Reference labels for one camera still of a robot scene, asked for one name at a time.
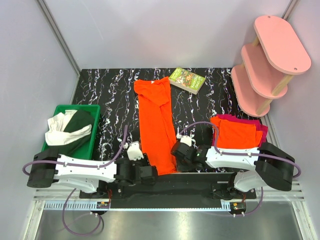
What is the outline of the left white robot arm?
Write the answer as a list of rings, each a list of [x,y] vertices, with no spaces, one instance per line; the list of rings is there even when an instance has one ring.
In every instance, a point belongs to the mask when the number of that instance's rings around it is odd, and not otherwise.
[[[157,168],[149,164],[146,155],[137,161],[122,157],[103,162],[77,159],[60,154],[56,149],[47,149],[36,154],[29,165],[31,169],[26,185],[30,188],[62,185],[92,193],[97,198],[108,193],[106,183],[152,185],[158,178]]]

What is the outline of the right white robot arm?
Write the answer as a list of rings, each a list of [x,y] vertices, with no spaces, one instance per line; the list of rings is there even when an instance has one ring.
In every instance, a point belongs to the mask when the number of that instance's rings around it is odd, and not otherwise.
[[[265,186],[284,192],[292,190],[295,159],[268,142],[260,147],[228,149],[207,145],[194,148],[178,141],[171,154],[182,172],[217,168],[244,170],[235,173],[227,185],[228,195],[235,199],[251,189]]]

